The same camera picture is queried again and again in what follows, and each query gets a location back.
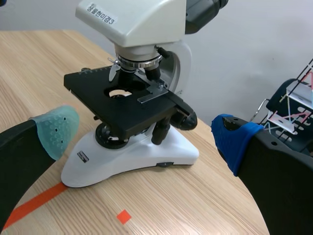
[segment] wooden table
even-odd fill
[[[0,32],[0,132],[63,103],[73,105],[81,120],[63,158],[19,205],[61,181],[74,144],[99,124],[63,87],[64,74],[109,65],[108,56],[73,31]],[[248,190],[219,156],[210,127],[199,121],[183,134],[200,151],[194,166],[138,170],[67,189],[4,234],[267,234]],[[116,216],[124,209],[132,218],[122,225]]]

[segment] blue gripper pad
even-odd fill
[[[59,160],[79,126],[75,109],[64,105],[30,119],[36,122],[38,138],[46,152],[52,159]]]
[[[229,169],[238,175],[238,169],[243,160],[246,148],[250,139],[260,130],[263,126],[253,122],[248,122],[242,125],[237,130],[229,131],[225,128],[223,117],[232,117],[233,115],[221,114],[212,121],[212,133],[215,140],[216,147],[222,152]]]
[[[6,4],[6,0],[0,0],[0,6],[4,6]]]

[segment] white wall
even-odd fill
[[[108,40],[75,18],[78,2],[8,0],[0,30],[75,29],[114,54]],[[229,0],[216,19],[185,37],[193,52],[185,100],[207,123],[221,113],[249,119],[313,57],[311,12],[312,0]]]

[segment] orange square sticker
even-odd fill
[[[128,214],[126,210],[123,210],[120,214],[116,217],[122,224],[126,224],[128,220],[131,219],[131,216]]]

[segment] microscope base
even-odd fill
[[[152,136],[131,137],[121,149],[99,145],[95,133],[83,136],[71,152],[62,171],[62,182],[71,188],[99,183],[113,175],[152,166],[193,165],[198,149],[171,127],[161,145],[151,143]]]

